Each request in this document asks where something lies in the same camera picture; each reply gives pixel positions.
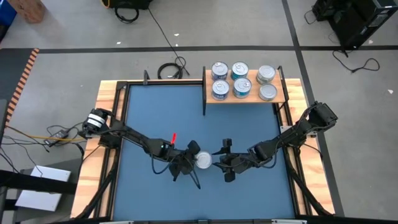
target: canned food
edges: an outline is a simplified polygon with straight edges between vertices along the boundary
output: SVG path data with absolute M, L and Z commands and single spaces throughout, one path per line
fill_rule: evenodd
M 234 82 L 234 95 L 238 98 L 245 98 L 251 90 L 251 82 L 247 78 L 239 78 Z
M 224 62 L 216 62 L 211 67 L 211 77 L 213 80 L 225 80 L 228 74 L 228 66 Z
M 217 80 L 213 83 L 211 95 L 215 100 L 225 100 L 228 96 L 229 84 L 224 80 Z
M 260 87 L 259 96 L 265 101 L 273 100 L 278 94 L 278 90 L 273 84 L 265 84 Z
M 257 82 L 262 84 L 271 82 L 275 77 L 276 71 L 272 66 L 263 65 L 257 72 Z
M 236 62 L 232 65 L 231 78 L 237 80 L 239 78 L 246 78 L 249 72 L 249 67 L 244 62 Z

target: can lid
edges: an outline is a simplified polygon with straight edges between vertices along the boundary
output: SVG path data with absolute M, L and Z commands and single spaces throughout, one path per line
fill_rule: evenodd
M 232 69 L 237 75 L 245 75 L 249 71 L 248 65 L 244 62 L 235 62 Z
M 211 67 L 211 71 L 216 75 L 225 75 L 228 72 L 228 66 L 224 62 L 216 62 Z
M 247 92 L 251 89 L 251 82 L 247 78 L 239 78 L 234 82 L 234 88 L 240 92 Z
M 276 87 L 272 84 L 265 84 L 260 88 L 261 96 L 267 99 L 274 99 L 276 97 L 277 92 L 278 91 Z
M 195 161 L 197 167 L 201 169 L 207 169 L 211 166 L 212 159 L 210 153 L 205 151 L 200 151 L 198 154 L 195 155 L 195 158 L 197 159 Z
M 269 65 L 263 65 L 259 69 L 259 74 L 263 78 L 273 78 L 275 76 L 275 69 Z
M 217 80 L 213 83 L 213 91 L 217 94 L 225 94 L 229 92 L 229 84 L 224 80 Z

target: red tip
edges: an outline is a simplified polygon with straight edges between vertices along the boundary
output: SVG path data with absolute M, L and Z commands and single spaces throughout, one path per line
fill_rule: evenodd
M 176 137 L 177 137 L 177 134 L 173 133 L 173 139 L 172 139 L 172 142 L 171 142 L 172 144 L 174 144 Z

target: orange striped strip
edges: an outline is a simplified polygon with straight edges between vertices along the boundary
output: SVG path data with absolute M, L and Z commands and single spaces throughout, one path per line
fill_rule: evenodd
M 21 74 L 17 87 L 15 88 L 15 92 L 11 97 L 10 103 L 8 104 L 6 125 L 8 125 L 8 123 L 10 122 L 12 114 L 17 107 L 19 98 L 21 97 L 22 91 L 24 90 L 25 84 L 27 82 L 27 79 L 29 78 L 30 71 L 32 70 L 33 64 L 36 61 L 36 56 L 38 53 L 39 49 L 33 49 L 30 53 L 29 59 L 25 65 L 25 69 Z

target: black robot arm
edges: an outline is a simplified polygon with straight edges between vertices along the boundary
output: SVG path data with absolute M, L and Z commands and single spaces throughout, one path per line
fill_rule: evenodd
M 276 155 L 278 148 L 283 146 L 300 147 L 307 139 L 308 134 L 326 131 L 336 124 L 336 120 L 337 116 L 327 104 L 315 102 L 304 111 L 295 125 L 274 139 L 253 145 L 248 149 L 248 153 L 231 153 L 232 140 L 224 139 L 223 147 L 214 155 L 225 155 L 221 156 L 220 162 L 216 162 L 214 165 L 225 173 L 226 182 L 232 182 L 235 179 L 235 173 L 241 174 L 252 167 L 265 167 L 265 164 Z
M 106 124 L 108 117 L 111 118 L 110 126 Z M 173 175 L 173 181 L 177 180 L 180 173 L 184 175 L 191 173 L 195 163 L 195 155 L 200 151 L 200 147 L 195 141 L 191 141 L 186 150 L 179 150 L 174 148 L 173 142 L 148 138 L 116 119 L 112 112 L 100 108 L 91 110 L 78 134 L 85 139 L 100 136 L 98 144 L 110 149 L 120 149 L 122 138 L 133 142 L 143 148 L 144 152 L 150 155 L 152 159 L 169 162 L 168 167 Z

